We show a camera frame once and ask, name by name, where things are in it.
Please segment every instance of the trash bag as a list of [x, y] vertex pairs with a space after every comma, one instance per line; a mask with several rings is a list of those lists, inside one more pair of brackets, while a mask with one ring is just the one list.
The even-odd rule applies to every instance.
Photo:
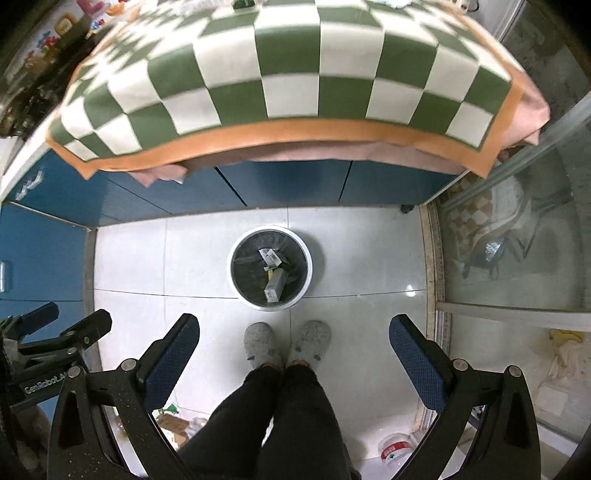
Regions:
[[[278, 303], [268, 303], [265, 287], [269, 282], [267, 263], [259, 250], [272, 248], [285, 257], [281, 268], [288, 276]], [[241, 295], [260, 307], [280, 306], [292, 300], [304, 287], [309, 266], [299, 244], [283, 232], [265, 230], [246, 237], [232, 256], [232, 281]]]

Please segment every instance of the blue gripper pad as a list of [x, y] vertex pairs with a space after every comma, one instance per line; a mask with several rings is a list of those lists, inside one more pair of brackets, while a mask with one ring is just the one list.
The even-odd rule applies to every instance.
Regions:
[[138, 379], [142, 382], [143, 377], [144, 407], [147, 411], [164, 407], [199, 343], [199, 335], [197, 318], [185, 313], [162, 340], [157, 340], [152, 345], [161, 344], [156, 345], [152, 352], [152, 346], [146, 351], [144, 356], [148, 356], [148, 371], [144, 370], [144, 376], [138, 370]]
[[[396, 315], [390, 321], [390, 345], [425, 406], [440, 413], [447, 403], [443, 377], [419, 345], [418, 339], [403, 324], [403, 317], [408, 319], [407, 323], [411, 323], [406, 315]], [[425, 341], [414, 324], [411, 323], [408, 328], [414, 328], [415, 335], [418, 334]]]

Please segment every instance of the cabinet handle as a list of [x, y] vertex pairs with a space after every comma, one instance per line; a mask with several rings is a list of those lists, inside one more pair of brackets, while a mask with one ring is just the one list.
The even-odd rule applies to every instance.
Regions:
[[0, 260], [0, 293], [6, 292], [6, 262]]
[[29, 180], [28, 182], [26, 182], [22, 186], [21, 191], [15, 195], [16, 201], [20, 202], [24, 197], [27, 196], [27, 193], [29, 193], [29, 190], [32, 190], [32, 189], [38, 187], [42, 181], [43, 181], [43, 171], [39, 170], [37, 172], [37, 176], [35, 177], [35, 180]]

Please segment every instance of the screw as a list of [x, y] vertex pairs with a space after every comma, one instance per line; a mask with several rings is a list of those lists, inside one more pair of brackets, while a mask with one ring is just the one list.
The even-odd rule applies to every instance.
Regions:
[[80, 375], [81, 371], [82, 370], [80, 369], [80, 367], [72, 367], [68, 370], [68, 377], [76, 378], [78, 375]]
[[516, 367], [515, 365], [511, 365], [509, 367], [509, 373], [513, 376], [513, 377], [520, 377], [521, 376], [521, 368]]
[[459, 370], [460, 372], [465, 372], [466, 370], [468, 370], [468, 362], [466, 362], [462, 358], [456, 358], [453, 361], [453, 368]]
[[121, 370], [124, 372], [132, 371], [137, 364], [137, 361], [135, 361], [133, 358], [128, 358], [127, 360], [123, 360], [121, 362]]

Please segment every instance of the leg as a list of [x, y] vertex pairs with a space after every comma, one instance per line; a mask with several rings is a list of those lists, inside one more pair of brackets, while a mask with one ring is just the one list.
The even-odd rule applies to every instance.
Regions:
[[259, 456], [257, 479], [351, 479], [335, 413], [310, 368], [321, 360], [329, 343], [330, 329], [325, 324], [304, 326], [281, 382], [274, 427]]
[[245, 349], [255, 370], [178, 452], [194, 473], [238, 477], [254, 474], [277, 405], [282, 361], [275, 349], [273, 331], [266, 323], [256, 323], [246, 330]]

